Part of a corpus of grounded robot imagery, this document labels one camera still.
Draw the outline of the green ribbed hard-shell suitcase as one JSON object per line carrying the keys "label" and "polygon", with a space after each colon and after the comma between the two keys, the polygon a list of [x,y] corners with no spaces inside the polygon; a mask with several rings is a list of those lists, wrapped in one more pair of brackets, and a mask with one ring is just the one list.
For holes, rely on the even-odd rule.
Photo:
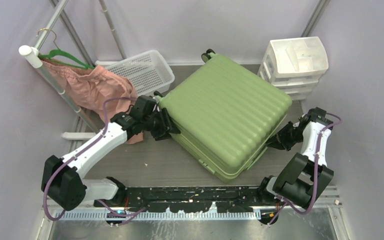
{"label": "green ribbed hard-shell suitcase", "polygon": [[229,57],[208,49],[203,65],[158,106],[179,129],[172,138],[224,183],[248,170],[292,106],[292,98]]}

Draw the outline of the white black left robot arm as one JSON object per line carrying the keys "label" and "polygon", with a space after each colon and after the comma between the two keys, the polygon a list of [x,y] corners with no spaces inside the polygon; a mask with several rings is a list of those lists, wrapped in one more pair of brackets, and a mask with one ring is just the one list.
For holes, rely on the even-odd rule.
{"label": "white black left robot arm", "polygon": [[146,95],[140,96],[127,111],[105,120],[104,128],[85,144],[62,157],[52,155],[45,161],[41,182],[44,200],[53,200],[65,211],[86,201],[121,206],[126,200],[124,184],[113,177],[86,179],[87,173],[113,149],[144,131],[150,132],[156,141],[180,134],[168,110]]}

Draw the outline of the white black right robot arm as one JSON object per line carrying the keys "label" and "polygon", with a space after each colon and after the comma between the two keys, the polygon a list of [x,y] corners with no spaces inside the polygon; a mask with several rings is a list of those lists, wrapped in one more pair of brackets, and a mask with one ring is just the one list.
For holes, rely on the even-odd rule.
{"label": "white black right robot arm", "polygon": [[334,171],[327,166],[325,152],[334,122],[327,114],[324,109],[312,108],[297,123],[288,122],[269,138],[269,148],[289,151],[297,143],[302,143],[302,148],[278,176],[262,180],[256,194],[261,204],[284,199],[308,211],[329,185]]}

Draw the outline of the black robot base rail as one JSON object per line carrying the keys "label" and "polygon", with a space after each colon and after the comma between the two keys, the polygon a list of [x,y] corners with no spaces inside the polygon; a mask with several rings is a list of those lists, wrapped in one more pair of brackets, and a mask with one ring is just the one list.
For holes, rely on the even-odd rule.
{"label": "black robot base rail", "polygon": [[262,224],[277,221],[283,203],[259,186],[128,187],[112,200],[95,200],[108,206],[107,222],[118,224],[140,219],[196,220],[250,217]]}

